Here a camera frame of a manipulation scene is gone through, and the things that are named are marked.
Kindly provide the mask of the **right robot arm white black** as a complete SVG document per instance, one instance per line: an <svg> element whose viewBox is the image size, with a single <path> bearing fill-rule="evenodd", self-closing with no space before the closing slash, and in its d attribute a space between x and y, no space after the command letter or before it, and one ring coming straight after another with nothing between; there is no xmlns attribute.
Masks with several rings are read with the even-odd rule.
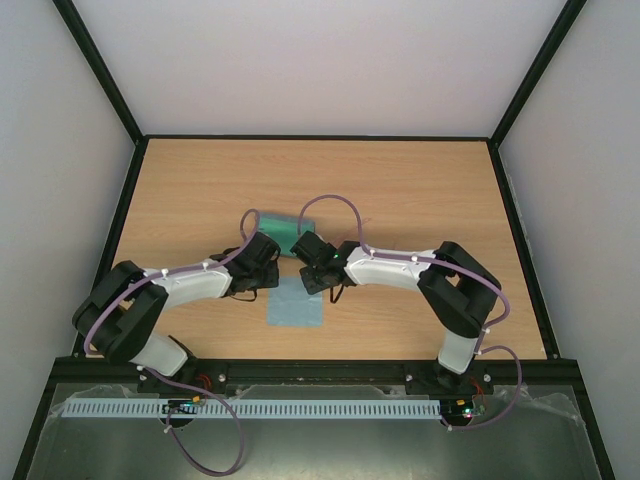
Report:
<svg viewBox="0 0 640 480"><path fill-rule="evenodd" d="M455 242L435 250L375 249L356 241L336 247L306 232L291 248L304 267L309 294L328 290L336 302L347 287L379 285L420 293L445 329L430 381L455 392L471 379L484 326L496 302L508 302L499 281Z"/></svg>

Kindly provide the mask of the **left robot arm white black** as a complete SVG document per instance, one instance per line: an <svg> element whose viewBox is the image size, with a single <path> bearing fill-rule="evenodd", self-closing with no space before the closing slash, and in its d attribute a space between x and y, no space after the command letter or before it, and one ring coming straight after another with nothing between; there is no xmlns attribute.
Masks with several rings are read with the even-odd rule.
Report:
<svg viewBox="0 0 640 480"><path fill-rule="evenodd" d="M132 363L171 378L192 354L154 331L161 314L199 300L277 287L280 252L277 242L258 232L237 249L175 269L143 269L122 261L77 308L72 325L89 353L112 365Z"/></svg>

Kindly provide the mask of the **light blue cleaning cloth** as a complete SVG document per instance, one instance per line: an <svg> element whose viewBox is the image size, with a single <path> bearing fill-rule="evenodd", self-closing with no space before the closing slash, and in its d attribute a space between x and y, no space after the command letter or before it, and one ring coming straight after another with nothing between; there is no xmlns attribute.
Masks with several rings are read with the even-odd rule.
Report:
<svg viewBox="0 0 640 480"><path fill-rule="evenodd" d="M269 291L267 324L312 328L323 325L323 295L309 294L298 277L282 277Z"/></svg>

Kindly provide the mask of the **grey glasses case green lining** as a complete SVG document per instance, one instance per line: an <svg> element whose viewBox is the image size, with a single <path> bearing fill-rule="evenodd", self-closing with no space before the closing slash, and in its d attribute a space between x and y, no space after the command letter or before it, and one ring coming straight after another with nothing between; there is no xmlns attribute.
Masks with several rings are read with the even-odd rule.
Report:
<svg viewBox="0 0 640 480"><path fill-rule="evenodd" d="M281 249L281 255L284 257L294 258L291 248L299 239L298 231L315 231L315 222L313 220L303 218L298 223L298 216L283 215L260 211L260 219L258 222L258 230L274 240Z"/></svg>

